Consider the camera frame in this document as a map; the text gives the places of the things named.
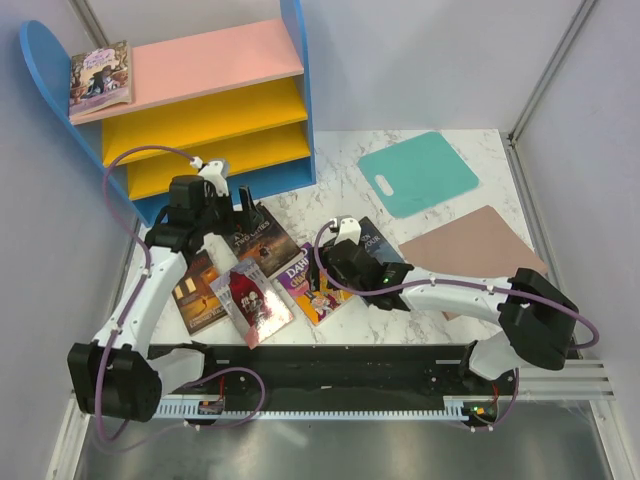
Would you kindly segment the Nineteen Eighty-Four dark book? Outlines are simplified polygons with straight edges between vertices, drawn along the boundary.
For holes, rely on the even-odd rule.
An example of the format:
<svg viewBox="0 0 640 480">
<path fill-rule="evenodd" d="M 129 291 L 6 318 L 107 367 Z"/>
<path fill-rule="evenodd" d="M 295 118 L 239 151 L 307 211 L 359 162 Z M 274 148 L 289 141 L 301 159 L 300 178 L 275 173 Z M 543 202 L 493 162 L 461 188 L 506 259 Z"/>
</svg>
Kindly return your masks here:
<svg viewBox="0 0 640 480">
<path fill-rule="evenodd" d="M 356 223 L 360 227 L 358 245 L 380 264 L 403 263 L 404 260 L 391 242 L 381 233 L 369 217 L 362 217 Z"/>
</svg>

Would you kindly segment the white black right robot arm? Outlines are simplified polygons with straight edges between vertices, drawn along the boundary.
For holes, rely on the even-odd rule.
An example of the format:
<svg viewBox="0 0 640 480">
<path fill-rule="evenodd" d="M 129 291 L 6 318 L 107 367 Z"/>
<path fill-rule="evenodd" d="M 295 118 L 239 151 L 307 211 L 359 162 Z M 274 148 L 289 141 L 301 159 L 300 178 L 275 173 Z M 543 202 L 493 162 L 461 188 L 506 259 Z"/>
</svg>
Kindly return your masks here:
<svg viewBox="0 0 640 480">
<path fill-rule="evenodd" d="M 312 248 L 316 273 L 380 310 L 442 311 L 499 326 L 471 342 L 458 381 L 477 394 L 502 374 L 534 366 L 564 368 L 578 315 L 576 305 L 537 271 L 518 268 L 511 277 L 472 278 L 436 274 L 406 263 L 381 263 L 351 240 Z"/>
</svg>

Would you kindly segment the red castle cover book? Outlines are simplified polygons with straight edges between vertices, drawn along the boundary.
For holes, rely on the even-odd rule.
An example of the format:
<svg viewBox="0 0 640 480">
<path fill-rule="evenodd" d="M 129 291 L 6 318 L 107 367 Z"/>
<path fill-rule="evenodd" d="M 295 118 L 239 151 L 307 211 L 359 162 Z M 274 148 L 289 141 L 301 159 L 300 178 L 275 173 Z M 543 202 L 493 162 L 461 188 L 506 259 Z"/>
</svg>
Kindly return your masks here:
<svg viewBox="0 0 640 480">
<path fill-rule="evenodd" d="M 250 349 L 294 320 L 253 258 L 242 260 L 221 274 L 210 287 Z"/>
</svg>

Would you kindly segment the Tale of Two Cities book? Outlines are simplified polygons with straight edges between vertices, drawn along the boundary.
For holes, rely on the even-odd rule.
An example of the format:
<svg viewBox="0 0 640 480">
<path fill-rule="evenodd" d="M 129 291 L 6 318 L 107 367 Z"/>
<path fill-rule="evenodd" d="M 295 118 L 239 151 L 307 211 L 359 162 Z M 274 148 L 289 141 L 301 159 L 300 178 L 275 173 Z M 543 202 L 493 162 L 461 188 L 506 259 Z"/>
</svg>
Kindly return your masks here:
<svg viewBox="0 0 640 480">
<path fill-rule="evenodd" d="M 264 275 L 273 279 L 301 260 L 303 252 L 261 202 L 256 209 L 258 226 L 253 233 L 236 232 L 224 240 L 238 261 L 253 258 Z"/>
</svg>

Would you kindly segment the Roald Dahl Charlie book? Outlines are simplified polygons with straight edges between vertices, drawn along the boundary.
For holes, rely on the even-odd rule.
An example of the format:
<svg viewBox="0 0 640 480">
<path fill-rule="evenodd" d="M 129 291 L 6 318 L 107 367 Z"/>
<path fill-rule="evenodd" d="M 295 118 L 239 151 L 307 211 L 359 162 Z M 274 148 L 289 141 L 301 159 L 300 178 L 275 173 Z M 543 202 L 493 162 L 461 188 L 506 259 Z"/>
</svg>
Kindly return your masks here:
<svg viewBox="0 0 640 480">
<path fill-rule="evenodd" d="M 350 301 L 352 295 L 343 290 L 330 287 L 324 274 L 320 275 L 319 285 L 311 285 L 310 263 L 312 245 L 306 242 L 301 246 L 302 258 L 293 261 L 276 280 L 296 302 L 312 325 L 318 326 L 333 313 Z"/>
</svg>

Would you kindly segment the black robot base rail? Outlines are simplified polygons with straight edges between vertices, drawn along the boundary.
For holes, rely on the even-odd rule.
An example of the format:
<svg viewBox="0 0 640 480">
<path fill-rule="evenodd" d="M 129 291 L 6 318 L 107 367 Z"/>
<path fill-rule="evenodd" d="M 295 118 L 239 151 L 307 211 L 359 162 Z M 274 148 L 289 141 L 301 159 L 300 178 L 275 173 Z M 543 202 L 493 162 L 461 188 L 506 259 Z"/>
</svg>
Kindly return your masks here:
<svg viewBox="0 0 640 480">
<path fill-rule="evenodd" d="M 216 395 L 240 410 L 438 409 L 448 397 L 506 399 L 520 380 L 508 371 L 493 381 L 463 377 L 463 345 L 202 345 L 199 385 L 176 393 Z M 222 376 L 209 376 L 220 372 Z"/>
</svg>

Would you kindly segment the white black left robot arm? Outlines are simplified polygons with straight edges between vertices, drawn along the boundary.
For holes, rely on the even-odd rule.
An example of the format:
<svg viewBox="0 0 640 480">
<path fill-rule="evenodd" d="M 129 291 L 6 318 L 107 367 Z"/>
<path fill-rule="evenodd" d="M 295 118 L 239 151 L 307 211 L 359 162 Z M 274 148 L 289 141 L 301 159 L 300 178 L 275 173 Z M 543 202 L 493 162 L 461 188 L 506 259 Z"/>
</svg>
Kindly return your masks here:
<svg viewBox="0 0 640 480">
<path fill-rule="evenodd" d="M 249 233 L 257 227 L 250 190 L 239 189 L 235 209 L 224 180 L 181 175 L 172 179 L 168 203 L 145 237 L 140 277 L 89 343 L 71 347 L 67 363 L 82 412 L 146 422 L 160 400 L 188 384 L 208 393 L 219 369 L 199 347 L 181 344 L 149 358 L 154 329 L 173 289 L 186 274 L 208 234 Z"/>
</svg>

